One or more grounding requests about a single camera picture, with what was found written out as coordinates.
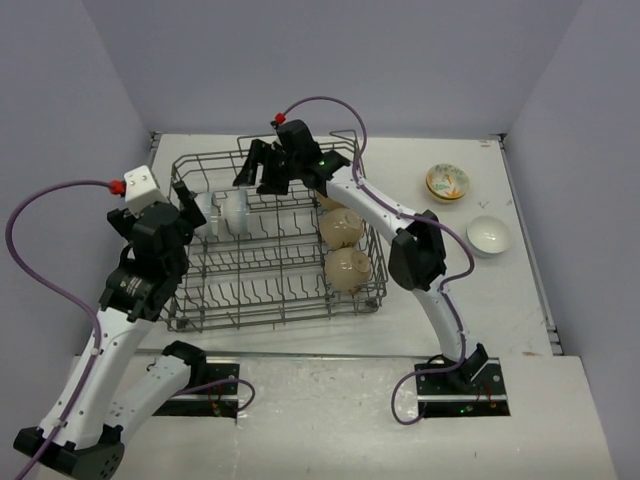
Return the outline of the white blue bowl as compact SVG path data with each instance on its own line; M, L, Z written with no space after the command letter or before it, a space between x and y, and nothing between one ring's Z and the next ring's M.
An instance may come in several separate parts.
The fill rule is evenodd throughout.
M512 237L508 226L494 216L478 216L466 227L466 237L472 251L480 257L494 257L505 253Z
M205 223L195 230L195 234L200 238L214 238L218 233L219 209L216 196L213 192L198 193L195 197Z
M248 232L248 203L245 190L229 192L222 202L221 214L229 232L234 235L244 235Z

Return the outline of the cream floral patterned bowl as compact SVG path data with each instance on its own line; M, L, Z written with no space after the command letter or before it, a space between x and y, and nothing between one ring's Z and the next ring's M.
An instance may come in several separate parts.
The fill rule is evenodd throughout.
M447 190L454 185L469 189L470 179L461 168L449 163L441 163L428 170L426 185L430 185L436 191Z

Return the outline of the yellow green patterned bowl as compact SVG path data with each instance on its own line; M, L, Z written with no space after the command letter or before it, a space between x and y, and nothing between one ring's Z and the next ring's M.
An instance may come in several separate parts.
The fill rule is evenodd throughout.
M432 189L430 185L428 185L427 191L436 202L441 204L452 204L464 198L469 189L460 188L459 186L454 185L450 189L436 191Z

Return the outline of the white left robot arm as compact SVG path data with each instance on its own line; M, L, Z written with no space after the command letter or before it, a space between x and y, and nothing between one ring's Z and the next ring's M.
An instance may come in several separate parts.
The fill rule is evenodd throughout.
M93 309L72 301L91 318L93 331L59 399L39 425L14 440L29 461L19 478L42 464L73 479L110 479L125 446L172 396L201 390L208 379L203 350L175 341L124 396L115 391L139 344L159 319L188 270L186 247L205 218L194 194L178 181L180 203L156 184L124 180L108 184L126 206L107 220L127 244Z

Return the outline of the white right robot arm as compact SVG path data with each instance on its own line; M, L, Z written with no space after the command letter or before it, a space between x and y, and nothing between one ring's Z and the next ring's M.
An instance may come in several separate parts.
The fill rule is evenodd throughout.
M347 159L322 149L301 120L277 125L272 142L252 139L234 183L254 186L261 195L285 195L293 181L353 210L388 242L388 272L420 303L447 360L436 374L446 375L459 393L477 386L488 355L481 344L470 343L449 292L456 278L446 273L443 236L450 228L433 212L416 213L375 188L363 175L358 155Z

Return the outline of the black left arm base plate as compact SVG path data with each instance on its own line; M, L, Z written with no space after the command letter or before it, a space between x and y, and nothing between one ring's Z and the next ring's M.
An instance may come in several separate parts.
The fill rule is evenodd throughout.
M239 374L239 363L208 362L206 375L201 384L238 378ZM167 400L154 413L154 416L236 419L239 409L238 393L239 386L236 383L208 387L194 394L182 395Z

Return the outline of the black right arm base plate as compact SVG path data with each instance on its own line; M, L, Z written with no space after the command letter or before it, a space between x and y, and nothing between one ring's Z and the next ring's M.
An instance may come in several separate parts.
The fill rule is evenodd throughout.
M470 381L452 373L416 377L421 419L508 417L511 415L501 364L489 359Z

